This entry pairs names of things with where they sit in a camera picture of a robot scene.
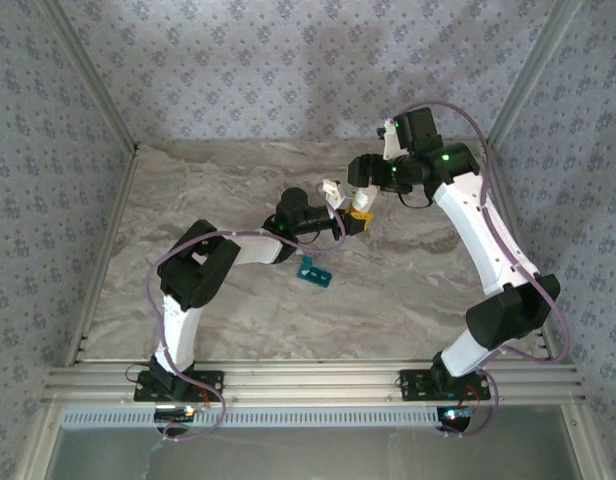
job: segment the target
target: purple cable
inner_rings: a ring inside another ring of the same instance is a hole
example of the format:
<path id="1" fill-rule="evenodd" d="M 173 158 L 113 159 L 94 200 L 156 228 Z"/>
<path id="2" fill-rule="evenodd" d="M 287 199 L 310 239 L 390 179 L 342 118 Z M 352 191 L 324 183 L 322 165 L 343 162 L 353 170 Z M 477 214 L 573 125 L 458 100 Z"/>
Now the purple cable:
<path id="1" fill-rule="evenodd" d="M 481 212 L 484 216 L 484 221 L 486 222 L 486 225 L 488 226 L 488 230 L 490 230 L 490 233 L 495 239 L 495 243 L 497 244 L 497 246 L 499 246 L 503 254 L 513 265 L 517 265 L 518 262 L 517 262 L 517 259 L 515 258 L 515 255 L 506 246 L 506 243 L 501 238 L 501 235 L 499 235 L 499 232 L 497 231 L 497 228 L 495 227 L 492 221 L 492 217 L 490 216 L 490 212 L 488 211 L 488 207 L 486 205 L 486 196 L 488 195 L 488 190 L 490 188 L 491 169 L 492 169 L 492 164 L 494 163 L 494 156 L 495 156 L 492 149 L 490 148 L 490 145 L 488 145 L 488 141 L 486 140 L 486 137 L 484 136 L 483 132 L 479 128 L 479 125 L 477 125 L 477 122 L 475 122 L 475 120 L 464 109 L 450 102 L 446 102 L 445 100 L 431 100 L 431 101 L 413 103 L 401 113 L 406 113 L 406 112 L 409 112 L 411 110 L 414 110 L 416 108 L 423 107 L 426 105 L 441 105 L 444 107 L 451 108 L 455 112 L 459 113 L 462 117 L 464 117 L 468 121 L 468 123 L 470 123 L 475 133 L 477 134 L 477 137 L 479 138 L 479 141 L 481 142 L 481 146 L 483 147 L 484 152 L 486 154 L 486 173 L 484 174 L 483 184 L 481 186 L 481 191 L 479 192 L 479 203 L 481 203 Z M 570 329 L 568 328 L 568 323 L 566 322 L 566 318 L 564 317 L 563 312 L 561 311 L 557 303 L 553 300 L 553 298 L 548 294 L 548 292 L 539 284 L 539 282 L 537 282 L 537 280 L 535 280 L 535 278 L 525 268 L 517 265 L 517 270 L 519 271 L 519 273 L 521 273 L 521 275 L 526 280 L 528 280 L 528 283 L 530 283 L 533 286 L 533 288 L 537 290 L 537 292 L 539 292 L 539 295 L 543 297 L 546 303 L 550 306 L 550 309 L 555 314 L 555 317 L 557 318 L 557 322 L 559 323 L 559 327 L 563 335 L 564 346 L 563 346 L 562 351 L 559 353 L 559 355 L 551 359 L 533 357 L 532 355 L 529 355 L 526 352 L 523 352 L 515 347 L 504 346 L 502 349 L 507 352 L 516 353 L 517 355 L 520 355 L 528 360 L 532 360 L 537 363 L 542 363 L 544 365 L 555 365 L 557 363 L 561 363 L 568 356 L 568 352 L 570 351 L 570 346 L 571 346 Z M 481 364 L 481 366 L 483 367 L 486 363 L 493 360 L 496 356 L 497 355 L 493 355 L 489 357 L 485 363 Z"/>
<path id="2" fill-rule="evenodd" d="M 164 357 L 166 359 L 166 362 L 168 363 L 168 366 L 170 367 L 170 369 L 173 371 L 173 373 L 175 375 L 177 375 L 179 378 L 181 378 L 182 380 L 184 380 L 185 382 L 194 385 L 196 387 L 208 390 L 209 392 L 211 392 L 213 395 L 215 395 L 218 399 L 219 402 L 221 403 L 221 413 L 219 414 L 219 418 L 217 419 L 217 421 L 214 423 L 213 426 L 211 426 L 210 428 L 203 430 L 202 432 L 199 432 L 195 435 L 189 435 L 186 437 L 171 437 L 167 434 L 168 430 L 173 428 L 173 427 L 178 427 L 178 428 L 184 428 L 186 430 L 188 430 L 188 427 L 186 425 L 180 424 L 180 423 L 176 423 L 176 422 L 172 422 L 169 423 L 163 431 L 163 438 L 164 440 L 170 440 L 173 442 L 180 442 L 180 441 L 186 441 L 186 440 L 195 440 L 198 438 L 202 438 L 205 437 L 207 435 L 210 435 L 212 432 L 214 432 L 215 430 L 217 430 L 219 428 L 219 426 L 223 423 L 224 419 L 226 418 L 226 399 L 224 398 L 224 396 L 221 394 L 221 392 L 219 390 L 217 390 L 216 388 L 214 388 L 211 385 L 208 385 L 206 383 L 203 382 L 199 382 L 193 378 L 190 378 L 187 375 L 184 375 L 175 365 L 175 363 L 172 360 L 172 356 L 170 355 L 170 352 L 168 351 L 168 344 L 166 343 L 166 326 L 164 324 L 164 317 L 161 314 L 161 312 L 159 311 L 159 307 L 157 307 L 157 304 L 155 303 L 155 300 L 152 298 L 152 294 L 150 293 L 150 280 L 152 278 L 152 276 L 155 274 L 155 272 L 157 271 L 157 268 L 159 268 L 159 266 L 164 263 L 165 261 L 169 260 L 170 258 L 174 257 L 175 255 L 177 255 L 179 252 L 181 252 L 182 250 L 185 250 L 187 248 L 190 248 L 193 245 L 196 245 L 199 242 L 203 242 L 205 240 L 208 240 L 209 238 L 214 238 L 214 237 L 219 237 L 219 236 L 226 236 L 226 237 L 232 237 L 232 236 L 236 236 L 236 237 L 268 237 L 268 238 L 273 238 L 275 240 L 279 240 L 282 243 L 285 243 L 287 245 L 290 245 L 292 247 L 295 247 L 305 253 L 327 253 L 327 252 L 331 252 L 333 250 L 338 249 L 339 247 L 341 247 L 344 244 L 344 241 L 346 240 L 346 227 L 344 226 L 343 220 L 341 219 L 341 217 L 339 216 L 339 214 L 337 214 L 337 211 L 335 208 L 333 208 L 328 202 L 326 202 L 326 207 L 328 208 L 328 210 L 333 213 L 333 216 L 335 218 L 335 221 L 337 222 L 337 225 L 339 227 L 339 231 L 341 232 L 341 237 L 339 238 L 339 241 L 333 245 L 332 247 L 328 247 L 328 248 L 311 248 L 311 247 L 306 247 L 305 245 L 301 245 L 299 243 L 295 243 L 292 242 L 290 240 L 287 240 L 283 237 L 280 237 L 278 235 L 275 235 L 273 233 L 267 232 L 267 231 L 257 231 L 257 230 L 249 230 L 249 231 L 242 231 L 242 232 L 233 232 L 233 231 L 229 231 L 229 230 L 223 230 L 223 231 L 217 231 L 217 232 L 210 232 L 210 233 L 206 233 L 204 235 L 200 235 L 198 237 L 195 237 L 185 243 L 182 243 L 181 245 L 179 245 L 176 248 L 173 248 L 172 250 L 170 250 L 168 253 L 166 253 L 165 255 L 163 255 L 162 257 L 160 257 L 155 263 L 153 263 L 150 268 L 148 269 L 148 273 L 146 273 L 146 279 L 144 281 L 144 288 L 146 290 L 146 296 L 148 297 L 148 303 L 150 303 L 150 306 L 152 307 L 152 309 L 155 312 L 155 315 L 157 316 L 157 327 L 158 327 L 158 333 L 159 333 L 159 340 L 161 341 L 161 345 L 162 345 L 162 349 L 164 352 Z"/>

